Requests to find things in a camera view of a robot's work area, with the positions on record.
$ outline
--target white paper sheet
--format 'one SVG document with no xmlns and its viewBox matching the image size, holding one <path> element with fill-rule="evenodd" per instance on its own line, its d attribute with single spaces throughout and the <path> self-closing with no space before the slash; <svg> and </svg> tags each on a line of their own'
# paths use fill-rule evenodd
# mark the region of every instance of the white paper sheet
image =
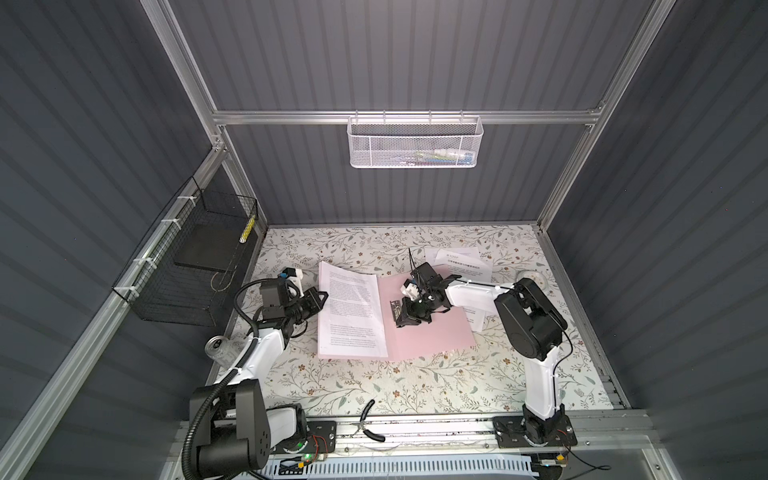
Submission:
<svg viewBox="0 0 768 480">
<path fill-rule="evenodd" d="M 376 275 L 319 266 L 319 289 L 328 300 L 317 320 L 321 356 L 386 358 L 386 338 Z"/>
<path fill-rule="evenodd" d="M 424 255 L 426 257 L 427 263 L 429 263 L 432 266 L 439 265 L 439 263 L 435 262 L 435 258 L 437 257 L 437 253 L 440 250 L 446 250 L 448 252 L 453 252 L 453 253 L 460 253 L 462 255 L 466 255 L 467 257 L 478 258 L 478 259 L 480 258 L 480 249 L 477 247 L 456 247 L 456 248 L 425 247 Z"/>
<path fill-rule="evenodd" d="M 469 254 L 457 250 L 468 250 Z M 492 268 L 490 265 L 480 260 L 480 253 L 477 247 L 439 249 L 435 255 L 434 264 L 448 265 L 452 274 L 461 275 L 464 278 L 476 282 L 491 281 Z M 485 325 L 486 312 L 467 306 L 464 307 L 464 312 L 467 314 L 467 320 L 469 320 L 472 331 L 481 332 Z"/>
</svg>

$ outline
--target red wire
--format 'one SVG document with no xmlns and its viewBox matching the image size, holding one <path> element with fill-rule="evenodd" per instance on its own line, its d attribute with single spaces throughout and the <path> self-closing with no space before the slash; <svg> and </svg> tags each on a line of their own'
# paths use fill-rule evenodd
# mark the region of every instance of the red wire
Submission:
<svg viewBox="0 0 768 480">
<path fill-rule="evenodd" d="M 568 441 L 568 433 L 565 433 L 560 429 L 558 429 L 558 432 L 563 434 L 563 443 L 564 443 L 563 446 L 566 449 L 565 458 L 568 458 L 568 454 L 571 453 L 571 447 L 570 447 L 571 442 Z"/>
<path fill-rule="evenodd" d="M 325 437 L 320 437 L 319 436 L 318 438 L 320 438 L 320 440 L 323 440 L 323 443 L 326 445 L 326 455 L 328 455 L 328 442 L 326 442 Z"/>
<path fill-rule="evenodd" d="M 312 462 L 317 460 L 317 455 L 320 453 L 320 444 L 317 442 L 317 437 L 312 435 L 312 438 L 315 440 L 315 458 L 312 459 Z"/>
</svg>

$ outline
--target black cable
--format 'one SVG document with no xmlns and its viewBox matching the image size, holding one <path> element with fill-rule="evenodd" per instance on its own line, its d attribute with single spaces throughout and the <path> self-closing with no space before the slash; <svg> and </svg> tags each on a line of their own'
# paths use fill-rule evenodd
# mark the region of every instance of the black cable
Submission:
<svg viewBox="0 0 768 480">
<path fill-rule="evenodd" d="M 233 303 L 234 308 L 237 311 L 237 313 L 242 316 L 249 324 L 250 327 L 253 329 L 254 332 L 257 332 L 259 329 L 258 323 L 250 318 L 248 315 L 245 314 L 243 309 L 240 308 L 240 306 L 237 304 L 237 297 L 240 296 L 242 292 L 247 290 L 249 287 L 256 285 L 257 283 L 262 283 L 263 281 L 268 280 L 266 278 L 254 280 L 253 282 L 246 283 L 243 285 L 238 291 L 235 292 Z M 261 312 L 261 306 L 256 311 L 256 315 L 254 318 L 258 318 L 259 313 Z M 192 468 L 192 449 L 194 447 L 194 436 L 195 433 L 197 433 L 198 427 L 200 427 L 200 423 L 203 421 L 203 417 L 205 416 L 205 413 L 210 409 L 210 407 L 213 405 L 214 400 L 221 395 L 222 391 L 229 385 L 229 383 L 232 381 L 232 379 L 237 375 L 239 368 L 241 368 L 243 365 L 245 365 L 245 362 L 248 360 L 248 357 L 250 357 L 250 354 L 253 353 L 253 349 L 256 348 L 256 345 L 258 345 L 258 342 L 251 342 L 248 346 L 248 350 L 243 354 L 243 356 L 240 357 L 240 360 L 235 363 L 234 367 L 227 373 L 226 376 L 224 376 L 223 379 L 221 379 L 220 382 L 218 382 L 214 389 L 210 391 L 210 394 L 208 397 L 203 401 L 203 404 L 200 406 L 200 409 L 197 410 L 197 413 L 195 414 L 194 418 L 191 419 L 189 429 L 187 430 L 187 436 L 184 437 L 184 443 L 182 444 L 181 448 L 181 471 L 184 473 L 184 477 L 186 480 L 203 480 L 202 477 L 200 477 L 197 472 Z M 230 480 L 232 478 L 235 478 L 240 473 L 238 472 L 235 475 L 224 475 L 222 477 L 219 477 L 217 480 Z"/>
<path fill-rule="evenodd" d="M 238 315 L 242 316 L 243 319 L 246 322 L 249 323 L 250 327 L 253 329 L 254 332 L 257 332 L 259 330 L 259 327 L 257 326 L 257 322 L 255 321 L 255 319 L 250 318 L 243 311 L 243 309 L 240 308 L 240 305 L 238 305 L 238 302 L 237 302 L 237 297 L 239 297 L 242 292 L 248 290 L 250 287 L 252 287 L 252 286 L 254 286 L 254 285 L 258 284 L 258 283 L 265 282 L 267 280 L 270 280 L 270 279 L 268 279 L 268 278 L 260 278 L 258 280 L 254 280 L 253 282 L 246 283 L 245 285 L 240 287 L 240 289 L 238 291 L 235 292 L 234 298 L 232 299 L 232 303 L 234 303 L 235 311 L 237 312 Z"/>
<path fill-rule="evenodd" d="M 601 470 L 603 472 L 607 472 L 608 470 L 611 470 L 612 467 L 610 465 L 592 465 L 590 462 L 587 462 L 582 457 L 576 455 L 573 452 L 573 450 L 571 450 L 571 445 L 570 445 L 570 442 L 568 441 L 568 435 L 565 432 L 563 432 L 562 430 L 558 430 L 558 432 L 563 434 L 563 437 L 564 437 L 563 446 L 568 450 L 567 455 L 573 455 L 574 457 L 576 457 L 576 459 L 579 462 L 585 464 L 587 467 L 590 467 L 590 469 L 587 470 L 586 472 L 582 472 L 582 473 L 573 475 L 572 477 L 568 477 L 565 480 L 574 480 L 575 478 L 579 478 L 581 476 L 586 475 L 587 473 L 594 472 L 595 470 Z"/>
<path fill-rule="evenodd" d="M 259 308 L 257 308 L 257 309 L 256 309 L 256 313 L 254 313 L 254 314 L 253 314 L 253 321 L 254 321 L 254 322 L 257 324 L 257 325 L 259 324 L 259 320 L 258 320 L 258 318 L 259 318 L 259 315 L 261 315 L 261 310 L 263 310 L 263 308 L 264 308 L 264 305 L 260 306 Z M 250 334 L 251 334 L 253 331 L 254 331 L 254 330 L 253 330 L 253 327 L 251 326 L 251 327 L 248 329 L 248 331 L 246 332 L 245 336 L 249 336 L 249 335 L 250 335 Z"/>
<path fill-rule="evenodd" d="M 558 406 L 557 406 L 557 403 L 558 403 L 558 393 L 557 393 L 557 391 L 558 391 L 558 386 L 557 386 L 557 385 L 555 385 L 555 383 L 554 383 L 554 378 L 555 378 L 555 376 L 557 376 L 557 374 L 558 374 L 558 366 L 560 366 L 560 362 L 562 362 L 563 360 L 567 359 L 567 358 L 568 358 L 569 356 L 571 356 L 571 354 L 573 354 L 573 352 L 574 352 L 574 344 L 573 344 L 573 342 L 571 341 L 571 337 L 570 337 L 570 336 L 568 336 L 568 334 L 565 332 L 565 329 L 564 329 L 562 326 L 560 327 L 560 329 L 563 331 L 563 335 L 565 335 L 565 338 L 567 338 L 567 339 L 568 339 L 568 343 L 570 343 L 570 344 L 571 344 L 571 351 L 570 351 L 570 352 L 568 352 L 568 354 L 567 354 L 566 356 L 564 356 L 563 358 L 559 359 L 559 360 L 558 360 L 558 362 L 557 362 L 557 363 L 555 363 L 555 365 L 554 365 L 554 368 L 552 369 L 552 395 L 554 395 L 554 403 L 555 403 L 554 409 L 555 409 L 555 410 L 557 410 L 557 409 L 558 409 Z"/>
<path fill-rule="evenodd" d="M 471 281 L 471 280 L 464 280 L 464 279 L 462 279 L 462 278 L 457 278 L 457 279 L 454 279 L 454 281 L 455 281 L 455 282 L 462 282 L 462 283 L 466 283 L 467 285 L 483 285 L 483 286 L 492 286 L 492 287 L 494 287 L 494 288 L 496 288 L 496 287 L 498 287 L 498 288 L 503 288 L 504 290 L 507 290 L 508 292 L 511 292 L 511 291 L 512 291 L 512 289 L 511 289 L 510 287 L 508 287 L 508 286 L 501 286 L 501 285 L 491 285 L 490 283 L 480 283 L 480 282 L 473 282 L 473 281 Z"/>
<path fill-rule="evenodd" d="M 254 470 L 246 470 L 246 473 L 254 478 L 258 478 L 259 480 L 272 480 L 271 478 L 261 475 L 259 472 L 255 472 Z"/>
<path fill-rule="evenodd" d="M 203 405 L 200 406 L 200 409 L 197 410 L 194 418 L 190 421 L 187 436 L 184 437 L 184 443 L 181 447 L 181 471 L 184 473 L 184 478 L 186 480 L 203 480 L 203 478 L 197 474 L 197 471 L 192 469 L 192 449 L 194 447 L 195 433 L 197 433 L 197 428 L 200 427 L 200 424 L 203 421 L 205 412 L 208 411 L 210 406 L 213 405 L 214 400 L 221 395 L 222 391 L 229 385 L 232 379 L 235 378 L 235 375 L 237 375 L 239 371 L 238 369 L 245 364 L 246 360 L 248 360 L 248 357 L 253 352 L 253 349 L 256 348 L 256 345 L 257 342 L 250 343 L 245 354 L 240 357 L 240 360 L 237 361 L 234 368 L 232 368 L 227 375 L 214 386 L 214 389 L 210 391 L 208 397 L 203 401 Z M 239 475 L 239 473 L 232 476 L 225 475 L 217 480 L 229 480 L 237 475 Z"/>
<path fill-rule="evenodd" d="M 302 336 L 304 333 L 306 333 L 306 328 L 307 328 L 307 326 L 308 326 L 309 324 L 310 324 L 309 322 L 304 322 L 304 330 L 302 330 L 302 331 L 301 331 L 301 333 L 297 333 L 296 335 L 291 335 L 290 337 L 291 337 L 292 339 L 297 339 L 297 338 L 299 338 L 300 336 Z"/>
</svg>

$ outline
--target pink folder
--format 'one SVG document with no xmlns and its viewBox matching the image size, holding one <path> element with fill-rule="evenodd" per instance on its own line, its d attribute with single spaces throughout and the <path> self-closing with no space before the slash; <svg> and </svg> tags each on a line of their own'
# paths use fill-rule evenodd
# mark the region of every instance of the pink folder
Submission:
<svg viewBox="0 0 768 480">
<path fill-rule="evenodd" d="M 435 272 L 443 275 L 443 277 L 450 274 L 446 265 L 438 265 L 434 268 Z M 318 357 L 401 362 L 420 356 L 429 356 L 435 353 L 466 349 L 474 346 L 475 337 L 472 334 L 472 328 L 469 326 L 467 316 L 460 306 L 452 307 L 447 313 L 433 313 L 432 323 L 422 323 L 421 325 L 404 326 L 402 328 L 395 326 L 395 319 L 389 302 L 402 300 L 400 287 L 408 278 L 410 278 L 409 273 L 379 278 L 379 300 L 381 302 L 382 318 L 384 319 L 386 348 L 389 354 L 386 358 L 320 355 Z"/>
</svg>

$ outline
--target yellow tape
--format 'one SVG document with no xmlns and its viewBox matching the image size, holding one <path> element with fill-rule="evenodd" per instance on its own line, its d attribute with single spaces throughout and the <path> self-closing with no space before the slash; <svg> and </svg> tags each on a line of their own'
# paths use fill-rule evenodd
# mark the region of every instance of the yellow tape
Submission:
<svg viewBox="0 0 768 480">
<path fill-rule="evenodd" d="M 248 241 L 248 235 L 250 235 L 250 231 L 253 230 L 253 225 L 256 224 L 256 217 L 251 217 L 250 220 L 248 220 L 248 224 L 245 226 L 245 230 L 243 230 L 243 234 L 240 235 L 240 243 L 246 243 Z"/>
</svg>

